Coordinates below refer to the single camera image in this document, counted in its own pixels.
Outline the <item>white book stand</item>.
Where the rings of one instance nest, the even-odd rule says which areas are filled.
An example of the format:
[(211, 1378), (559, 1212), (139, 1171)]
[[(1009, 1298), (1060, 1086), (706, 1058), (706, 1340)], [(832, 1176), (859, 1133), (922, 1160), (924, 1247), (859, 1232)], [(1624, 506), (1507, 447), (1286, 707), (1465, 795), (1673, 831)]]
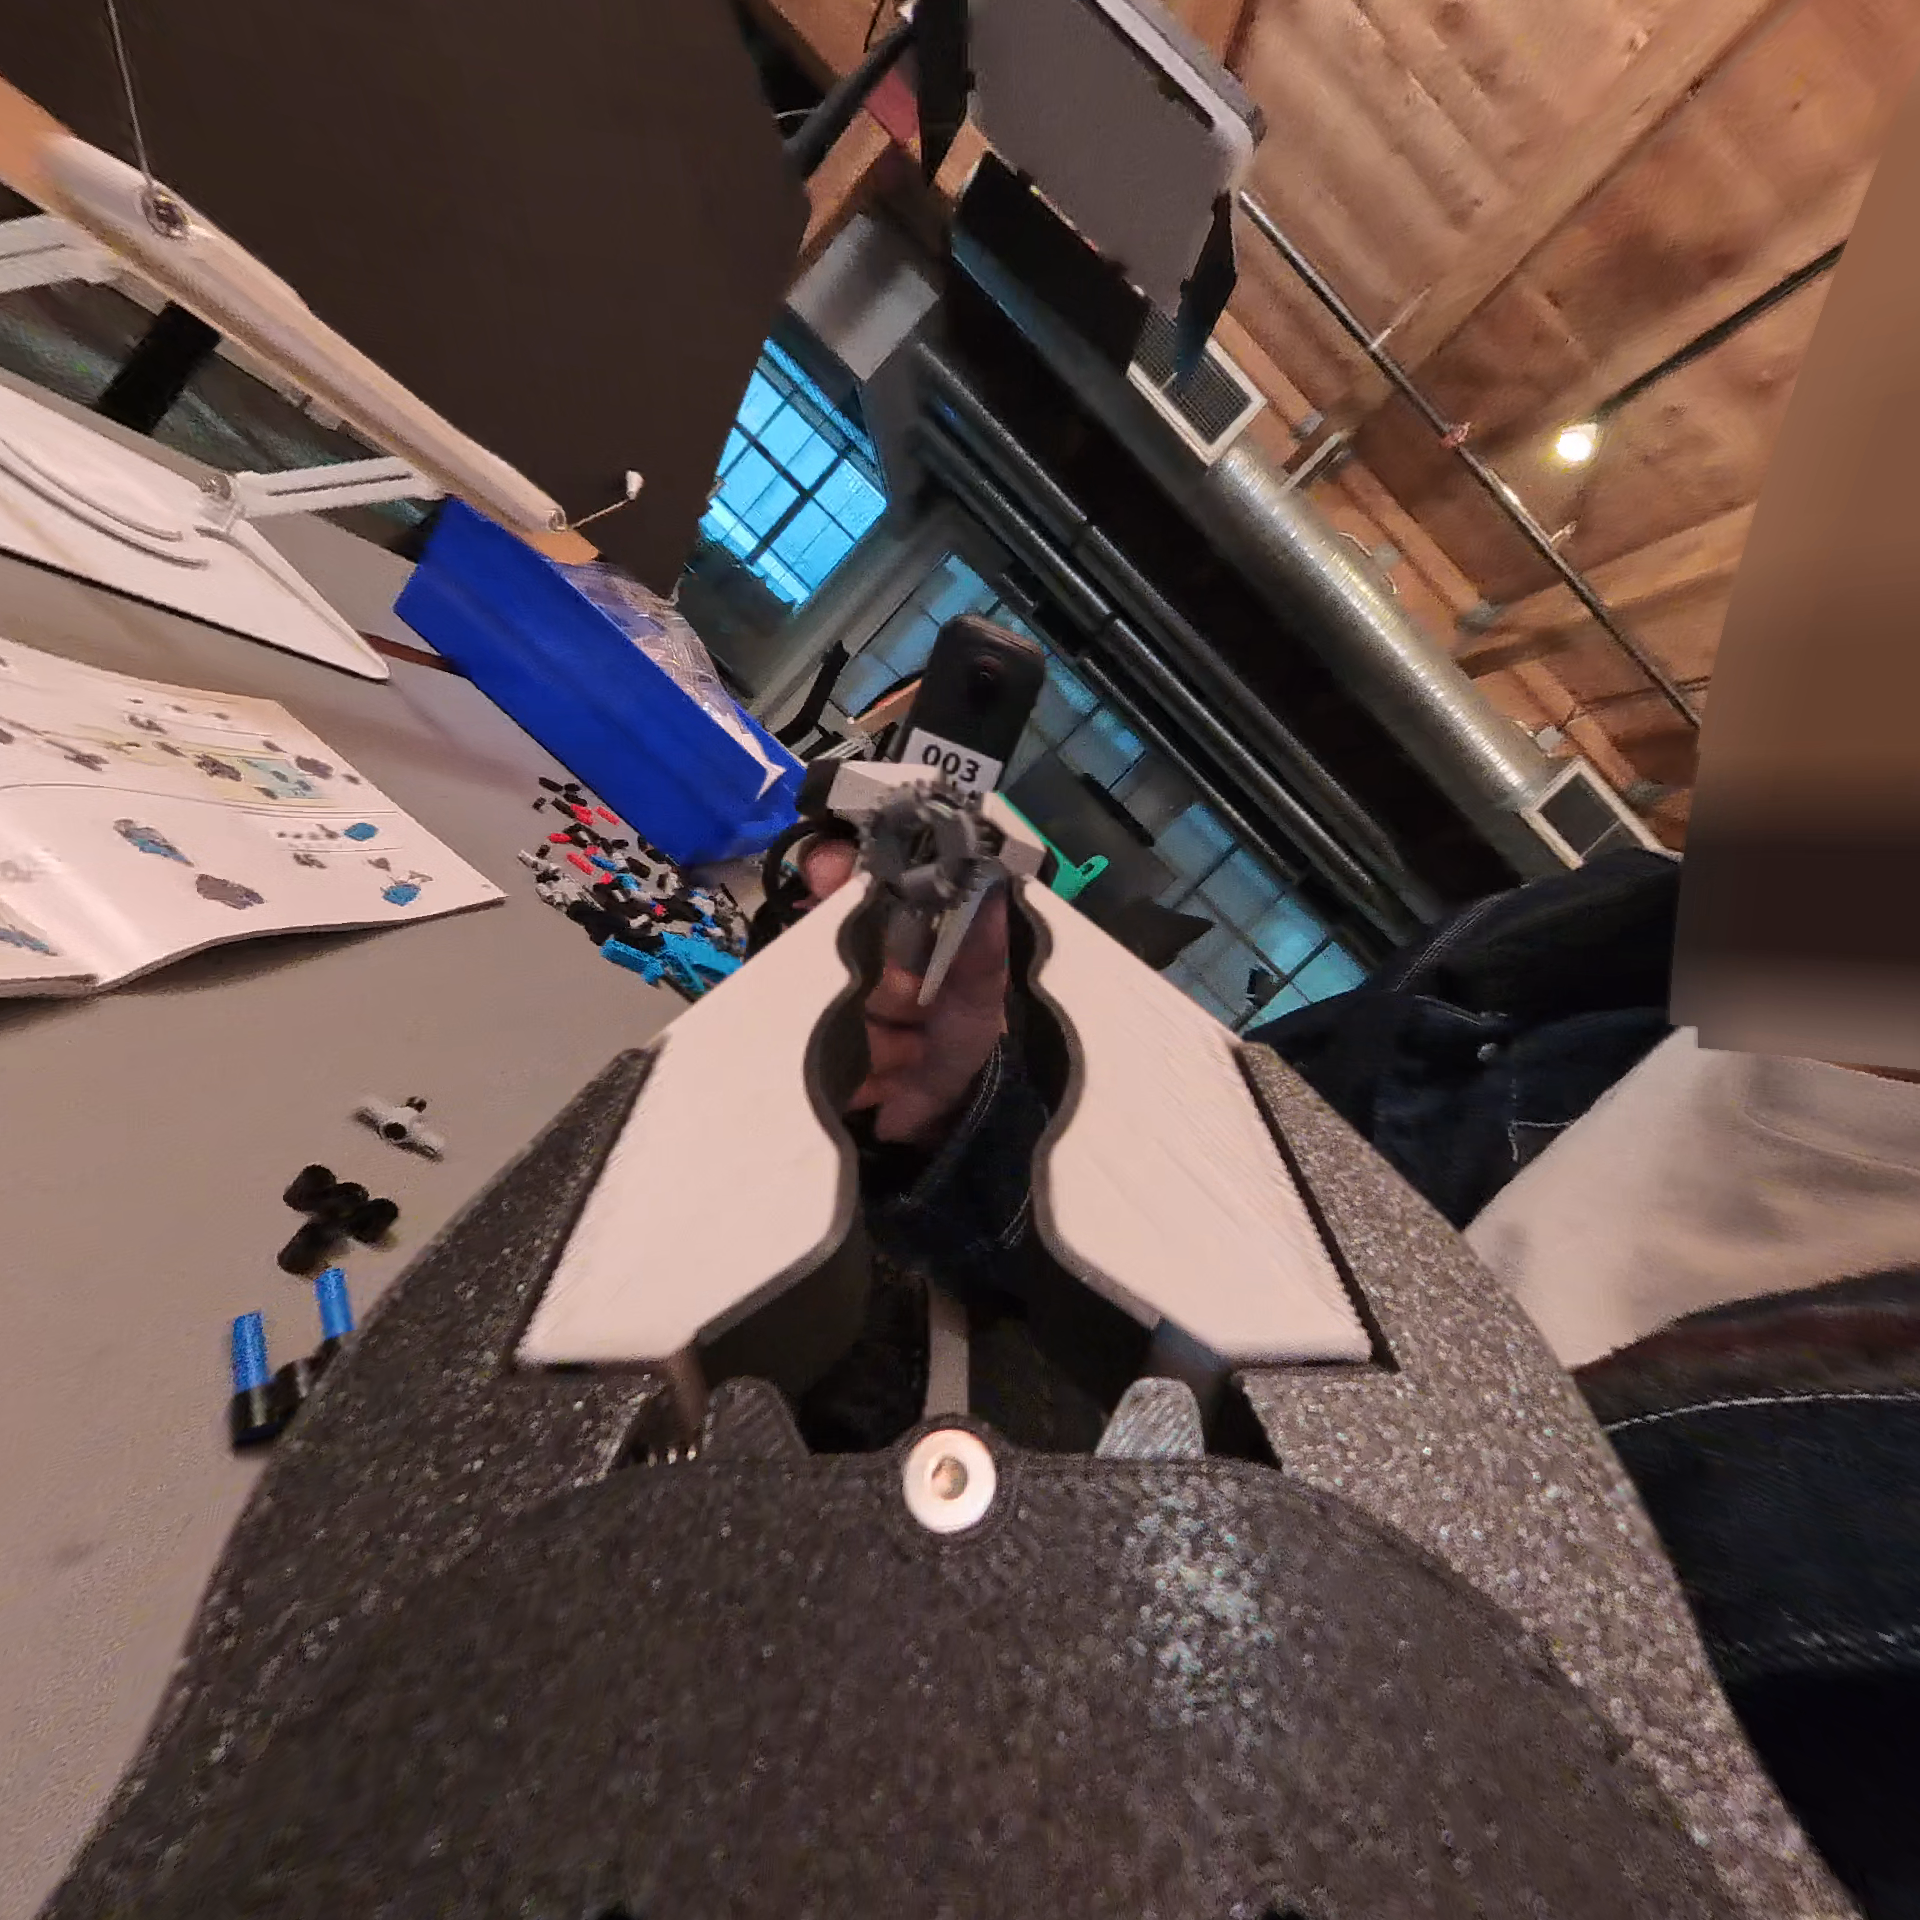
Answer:
[(537, 483), (480, 447), (329, 327), (307, 299), (154, 168), (119, 5), (104, 5), (130, 160), (86, 142), (22, 85), (4, 82), (4, 187), (36, 206), (4, 222), (4, 295), (136, 280), (161, 308), (124, 368), (124, 400), (156, 400), (196, 360), (182, 319), (233, 344), (286, 392), (321, 405), (375, 447), (356, 462), (217, 471), (203, 487), (154, 455), (4, 400), (4, 554), (144, 606), (329, 666), (364, 680), (392, 669), (260, 524), (403, 498), (492, 517), (553, 563), (596, 563), (585, 525)]

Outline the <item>person's clothed torso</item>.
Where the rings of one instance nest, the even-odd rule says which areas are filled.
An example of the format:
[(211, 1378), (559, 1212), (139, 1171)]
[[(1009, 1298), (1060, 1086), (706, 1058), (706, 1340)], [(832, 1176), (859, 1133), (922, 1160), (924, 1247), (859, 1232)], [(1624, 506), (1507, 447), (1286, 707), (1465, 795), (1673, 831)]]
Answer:
[(1468, 1229), (1863, 1915), (1918, 1915), (1916, 1070), (1655, 1046)]

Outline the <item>black display board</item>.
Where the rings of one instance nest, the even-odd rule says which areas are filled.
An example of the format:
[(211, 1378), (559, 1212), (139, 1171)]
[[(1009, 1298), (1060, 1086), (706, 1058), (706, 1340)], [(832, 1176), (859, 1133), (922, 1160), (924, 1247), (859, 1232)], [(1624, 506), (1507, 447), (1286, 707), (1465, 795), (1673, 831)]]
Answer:
[(732, 5), (4, 2), (4, 79), (151, 166), (670, 591), (800, 262)]

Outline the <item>grey brick gear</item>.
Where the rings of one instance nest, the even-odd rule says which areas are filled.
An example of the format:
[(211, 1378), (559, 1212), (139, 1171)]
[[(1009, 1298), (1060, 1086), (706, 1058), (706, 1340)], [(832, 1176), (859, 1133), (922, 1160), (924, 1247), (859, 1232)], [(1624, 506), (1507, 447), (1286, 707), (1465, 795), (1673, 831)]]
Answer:
[(862, 830), (859, 863), (899, 908), (937, 917), (996, 879), (1000, 848), (983, 798), (916, 781), (881, 798)]

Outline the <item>white wall vent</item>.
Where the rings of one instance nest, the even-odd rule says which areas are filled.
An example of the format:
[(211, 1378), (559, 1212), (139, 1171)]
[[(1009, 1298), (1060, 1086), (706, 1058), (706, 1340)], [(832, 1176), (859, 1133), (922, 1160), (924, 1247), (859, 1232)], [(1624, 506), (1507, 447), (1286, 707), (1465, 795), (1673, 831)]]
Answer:
[(1259, 387), (1217, 343), (1190, 372), (1177, 371), (1177, 327), (1147, 306), (1127, 366), (1130, 383), (1203, 463), (1219, 463), (1267, 407)]

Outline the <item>instruction booklet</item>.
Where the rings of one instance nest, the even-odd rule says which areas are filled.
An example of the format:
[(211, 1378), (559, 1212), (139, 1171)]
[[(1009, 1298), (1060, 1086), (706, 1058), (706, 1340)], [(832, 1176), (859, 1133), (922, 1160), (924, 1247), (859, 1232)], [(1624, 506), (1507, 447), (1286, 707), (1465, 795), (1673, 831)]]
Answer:
[(286, 709), (4, 642), (4, 999), (500, 900)]

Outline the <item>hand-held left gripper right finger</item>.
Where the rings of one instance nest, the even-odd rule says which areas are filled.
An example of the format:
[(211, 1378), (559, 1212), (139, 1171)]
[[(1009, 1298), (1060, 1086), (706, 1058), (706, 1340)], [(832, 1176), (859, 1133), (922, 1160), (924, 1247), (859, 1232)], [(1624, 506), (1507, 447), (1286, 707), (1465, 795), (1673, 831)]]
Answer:
[(1376, 1335), (1234, 1032), (1075, 906), (1015, 887), (1059, 1042), (1034, 1218), (1047, 1338), (1106, 1400), (1144, 1378), (1217, 1408), (1238, 1376), (1368, 1378)]

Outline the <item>blue-lit window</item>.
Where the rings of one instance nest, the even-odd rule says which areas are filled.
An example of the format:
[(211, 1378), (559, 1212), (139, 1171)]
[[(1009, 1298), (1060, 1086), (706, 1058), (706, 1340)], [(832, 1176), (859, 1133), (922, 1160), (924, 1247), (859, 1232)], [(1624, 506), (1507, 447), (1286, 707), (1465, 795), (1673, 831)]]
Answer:
[(764, 343), (700, 524), (705, 554), (782, 607), (824, 589), (889, 510), (881, 455), (803, 360)]

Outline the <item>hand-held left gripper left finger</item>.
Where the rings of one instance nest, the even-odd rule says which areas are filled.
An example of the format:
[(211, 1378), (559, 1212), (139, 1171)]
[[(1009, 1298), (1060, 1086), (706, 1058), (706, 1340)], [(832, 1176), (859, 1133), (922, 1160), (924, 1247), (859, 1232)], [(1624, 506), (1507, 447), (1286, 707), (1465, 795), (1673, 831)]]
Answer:
[(806, 1400), (851, 1357), (874, 1263), (848, 1103), (879, 947), (874, 879), (851, 878), (644, 1048), (522, 1371), (651, 1371), (684, 1404), (759, 1378)]

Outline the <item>person's right hand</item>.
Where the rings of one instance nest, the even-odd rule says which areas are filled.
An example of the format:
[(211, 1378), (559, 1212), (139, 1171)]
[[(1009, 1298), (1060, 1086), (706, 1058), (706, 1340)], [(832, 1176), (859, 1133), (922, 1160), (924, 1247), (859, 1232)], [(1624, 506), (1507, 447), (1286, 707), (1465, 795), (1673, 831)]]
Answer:
[(868, 1075), (851, 1115), (879, 1144), (927, 1148), (945, 1139), (969, 1103), (1009, 1027), (1009, 900), (988, 893), (927, 999), (924, 978), (887, 955), (866, 996)]

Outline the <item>pile of small brick parts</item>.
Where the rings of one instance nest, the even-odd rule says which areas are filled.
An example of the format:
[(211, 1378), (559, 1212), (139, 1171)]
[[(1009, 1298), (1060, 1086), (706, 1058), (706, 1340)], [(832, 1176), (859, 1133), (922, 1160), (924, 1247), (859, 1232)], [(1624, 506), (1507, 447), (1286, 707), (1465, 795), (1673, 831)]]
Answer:
[(612, 967), (697, 1002), (747, 957), (747, 919), (727, 884), (686, 871), (588, 786), (542, 774), (537, 838), (516, 853), (535, 895)]

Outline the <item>black holed brick connector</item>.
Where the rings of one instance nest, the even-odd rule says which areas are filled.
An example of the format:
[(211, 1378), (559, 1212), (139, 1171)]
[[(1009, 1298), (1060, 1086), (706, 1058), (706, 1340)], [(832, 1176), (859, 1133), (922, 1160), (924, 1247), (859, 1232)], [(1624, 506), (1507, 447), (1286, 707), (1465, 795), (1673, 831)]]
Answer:
[(390, 1244), (400, 1218), (392, 1198), (343, 1182), (322, 1163), (300, 1167), (281, 1202), (303, 1221), (278, 1253), (278, 1269), (291, 1278), (316, 1278), (353, 1245)]

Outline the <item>blue pin brick assembly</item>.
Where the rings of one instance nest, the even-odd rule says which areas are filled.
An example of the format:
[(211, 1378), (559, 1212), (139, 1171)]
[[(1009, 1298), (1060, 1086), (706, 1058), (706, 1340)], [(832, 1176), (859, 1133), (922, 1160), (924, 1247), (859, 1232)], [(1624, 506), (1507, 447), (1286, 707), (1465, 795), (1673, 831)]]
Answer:
[(242, 1456), (278, 1443), (305, 1404), (313, 1399), (329, 1364), (356, 1332), (353, 1291), (342, 1266), (316, 1278), (321, 1342), (307, 1356), (273, 1364), (260, 1311), (231, 1322), (231, 1396), (226, 1411), (228, 1451)]

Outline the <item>silver air duct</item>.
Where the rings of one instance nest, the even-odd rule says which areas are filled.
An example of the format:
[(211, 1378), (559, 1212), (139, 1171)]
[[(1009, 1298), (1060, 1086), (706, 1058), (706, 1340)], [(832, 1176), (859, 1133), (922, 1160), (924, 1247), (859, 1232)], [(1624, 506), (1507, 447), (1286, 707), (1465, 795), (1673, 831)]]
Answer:
[(1587, 758), (1551, 756), (1500, 714), (1279, 468), (1234, 445), (1193, 498), (1241, 579), (1526, 876), (1624, 848), (1673, 861)]

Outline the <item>blue plastic bin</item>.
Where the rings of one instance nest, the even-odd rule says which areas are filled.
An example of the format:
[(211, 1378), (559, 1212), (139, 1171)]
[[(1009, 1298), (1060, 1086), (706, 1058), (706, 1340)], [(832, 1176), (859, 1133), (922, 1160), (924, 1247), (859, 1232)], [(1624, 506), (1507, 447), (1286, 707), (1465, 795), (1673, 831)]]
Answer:
[(705, 702), (643, 646), (680, 612), (604, 567), (539, 555), (447, 501), (398, 618), (647, 840), (703, 867), (766, 850), (803, 766), (718, 687)]

